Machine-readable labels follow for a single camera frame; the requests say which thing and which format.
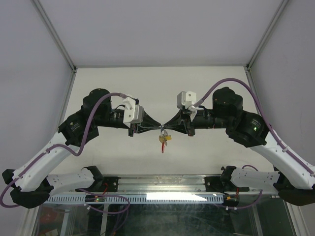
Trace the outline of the red silver carabiner keyring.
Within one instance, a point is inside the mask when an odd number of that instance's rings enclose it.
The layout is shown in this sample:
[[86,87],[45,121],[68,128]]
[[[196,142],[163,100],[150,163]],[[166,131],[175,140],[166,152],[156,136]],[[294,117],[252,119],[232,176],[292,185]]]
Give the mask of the red silver carabiner keyring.
[[[160,135],[169,135],[168,132],[165,130],[160,131]],[[165,152],[165,147],[167,146],[167,143],[161,143],[161,153]]]

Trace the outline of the yellow key tag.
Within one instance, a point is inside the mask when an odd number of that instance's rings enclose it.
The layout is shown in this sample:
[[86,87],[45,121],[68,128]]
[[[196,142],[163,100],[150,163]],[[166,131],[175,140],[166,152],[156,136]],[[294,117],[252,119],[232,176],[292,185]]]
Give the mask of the yellow key tag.
[[159,135],[158,137],[161,143],[167,143],[168,141],[172,140],[171,135]]

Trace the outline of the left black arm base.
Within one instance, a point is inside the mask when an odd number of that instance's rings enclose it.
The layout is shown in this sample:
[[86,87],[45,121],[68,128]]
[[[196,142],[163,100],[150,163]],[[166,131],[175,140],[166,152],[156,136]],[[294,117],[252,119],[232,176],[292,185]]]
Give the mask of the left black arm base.
[[101,174],[97,166],[84,167],[83,170],[88,170],[92,173],[94,182],[90,187],[84,188],[89,192],[117,192],[119,177],[109,177]]

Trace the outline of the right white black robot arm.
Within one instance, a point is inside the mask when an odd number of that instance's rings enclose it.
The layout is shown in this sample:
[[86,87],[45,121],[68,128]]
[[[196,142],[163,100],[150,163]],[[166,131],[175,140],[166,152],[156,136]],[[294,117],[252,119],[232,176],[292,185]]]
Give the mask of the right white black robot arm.
[[205,182],[207,191],[223,194],[251,188],[273,192],[284,201],[305,206],[315,202],[315,168],[281,142],[263,117],[244,111],[243,98],[224,87],[213,93],[212,109],[186,105],[189,94],[177,96],[179,112],[162,127],[192,137],[197,129],[225,129],[234,142],[267,159],[273,171],[247,171],[235,166],[222,167],[220,177]]

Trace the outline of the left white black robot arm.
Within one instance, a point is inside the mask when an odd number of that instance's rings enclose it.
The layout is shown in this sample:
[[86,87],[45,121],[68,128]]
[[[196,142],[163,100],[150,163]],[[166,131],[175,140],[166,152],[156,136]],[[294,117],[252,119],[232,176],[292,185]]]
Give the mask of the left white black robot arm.
[[57,129],[52,139],[22,167],[6,169],[2,178],[6,184],[0,197],[10,191],[13,205],[1,201],[4,208],[35,208],[50,197],[75,189],[97,191],[103,186],[103,175],[96,166],[83,167],[73,174],[51,172],[68,156],[79,156],[87,142],[99,135],[99,127],[127,129],[132,137],[161,124],[151,118],[136,98],[123,93],[110,93],[103,88],[92,90],[83,98],[79,111],[70,115]]

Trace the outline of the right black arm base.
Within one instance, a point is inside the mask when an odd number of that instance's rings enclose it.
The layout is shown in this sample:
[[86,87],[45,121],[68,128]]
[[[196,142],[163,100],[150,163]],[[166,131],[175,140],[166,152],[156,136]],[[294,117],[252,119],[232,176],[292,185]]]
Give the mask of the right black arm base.
[[235,169],[235,166],[221,167],[220,175],[204,177],[206,192],[219,192],[226,195],[228,192],[237,192],[238,187],[231,181]]

